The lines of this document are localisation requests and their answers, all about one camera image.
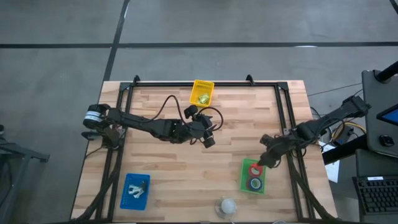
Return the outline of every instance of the keyboard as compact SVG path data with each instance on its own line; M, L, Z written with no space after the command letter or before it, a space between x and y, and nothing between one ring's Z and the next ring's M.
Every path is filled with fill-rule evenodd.
M353 180L365 215L398 214L398 175Z

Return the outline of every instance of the computer monitor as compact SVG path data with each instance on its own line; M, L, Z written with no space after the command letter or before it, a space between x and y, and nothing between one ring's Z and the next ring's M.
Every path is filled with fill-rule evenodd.
M398 126L398 104L379 113L376 118Z

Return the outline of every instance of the yellow container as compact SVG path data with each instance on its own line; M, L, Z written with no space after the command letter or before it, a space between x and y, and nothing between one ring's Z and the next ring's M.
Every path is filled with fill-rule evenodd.
M195 80L192 87L191 97L189 98L189 102L193 105L201 106L201 107L208 107L211 103L211 96L213 94L214 83L203 81L203 80ZM209 100L206 104L198 103L199 96L204 94L209 95Z

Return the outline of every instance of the green container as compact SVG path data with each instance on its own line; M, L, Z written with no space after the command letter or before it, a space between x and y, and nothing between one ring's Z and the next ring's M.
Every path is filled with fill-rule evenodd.
M240 189L244 192L261 194L263 195L266 192L266 167L262 166L262 174L258 177L262 182L262 187L258 191L252 191L247 187L248 180L252 177L249 175L249 168L253 163L257 163L258 161L255 159L243 159L242 161L242 169L241 169L241 187Z

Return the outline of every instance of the blue container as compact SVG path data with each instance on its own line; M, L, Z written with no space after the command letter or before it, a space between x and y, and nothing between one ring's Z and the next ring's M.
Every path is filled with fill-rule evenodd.
M134 184L140 186L142 181L147 182L147 189L139 198L135 198L129 194L129 186ZM149 194L150 175L147 174L127 174L126 180L124 181L122 200L120 201L120 208L133 209L133 210L145 210L148 201Z

